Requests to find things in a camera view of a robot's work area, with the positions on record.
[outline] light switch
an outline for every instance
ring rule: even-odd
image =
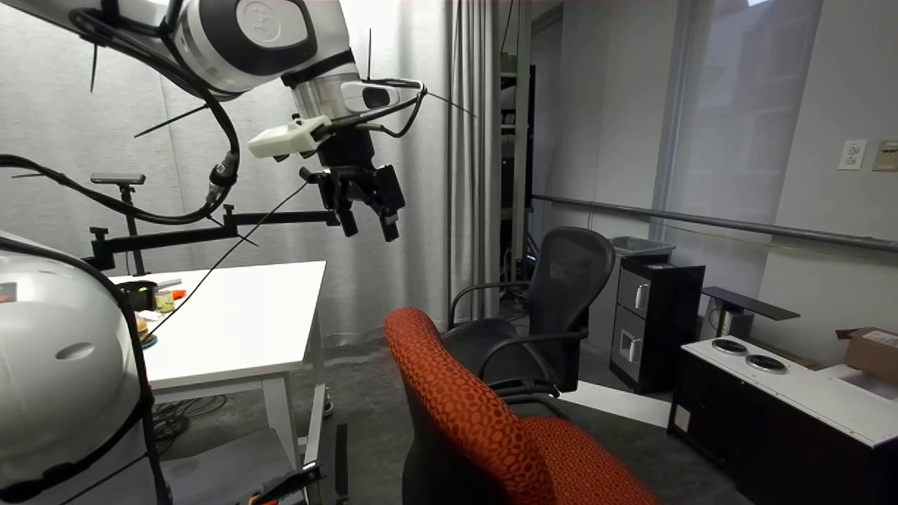
[[[883,141],[873,170],[898,170],[898,141]]]
[[[846,141],[840,169],[856,170],[864,166],[867,141]]]

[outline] gray curtain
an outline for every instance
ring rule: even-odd
[[[408,197],[393,243],[383,240],[376,216],[356,205],[363,232],[341,226],[261,226],[226,266],[328,261],[320,296],[327,345],[373,340],[386,310],[427,308],[448,320],[450,295],[494,274],[498,205],[494,180],[494,31],[491,2],[457,0],[345,0],[361,71],[425,80],[450,106],[427,97],[405,141],[376,136],[376,166],[396,166]],[[208,170],[226,136],[208,114],[135,141],[132,134],[198,101],[135,59],[101,51],[100,87],[87,92],[90,44],[53,24],[0,5],[0,150],[24,153],[87,183],[90,173],[146,173],[139,205],[184,214],[203,201]],[[289,120],[289,90],[279,80],[227,104],[243,142]],[[317,160],[253,160],[244,150],[237,209],[271,209],[302,186],[297,169]],[[307,188],[285,209],[317,209]],[[0,170],[0,229],[50,243],[72,254],[90,251],[90,226],[123,235],[123,219],[48,180]],[[205,270],[234,240],[208,240],[146,251],[151,273]]]

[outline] robotic arm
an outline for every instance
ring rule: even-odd
[[[219,101],[230,101],[258,85],[282,78],[297,104],[286,125],[250,141],[258,158],[320,153],[327,170],[303,176],[320,186],[324,205],[341,216],[348,235],[356,232],[354,201],[365,201],[383,219],[386,239],[396,239],[396,214],[405,197],[390,166],[373,166],[372,132],[387,132],[373,120],[408,106],[421,106],[415,80],[363,80],[348,47],[341,0],[0,0],[93,44],[130,54],[160,71],[187,92],[203,97],[226,134],[227,158],[212,170],[212,190],[198,222],[216,209],[238,173],[237,132]]]

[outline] white robot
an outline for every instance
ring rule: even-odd
[[[0,0],[130,54],[203,97],[230,136],[201,209],[123,207],[60,170],[0,153],[146,222],[216,209],[238,173],[237,132],[219,101],[282,78],[297,104],[286,125],[250,141],[258,158],[320,158],[324,205],[356,232],[365,201],[396,239],[405,207],[393,169],[373,169],[373,120],[421,106],[415,80],[361,78],[338,0]],[[0,232],[0,501],[171,501],[151,431],[151,392],[135,317],[93,266]]]

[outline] black office chair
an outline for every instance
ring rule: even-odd
[[[502,395],[575,389],[591,302],[609,282],[612,270],[616,243],[609,239],[585,226],[550,229],[530,282],[484,282],[453,301],[445,345]],[[478,289],[526,289],[512,306],[530,317],[530,331],[518,333],[512,322],[518,315],[456,326],[457,302]]]

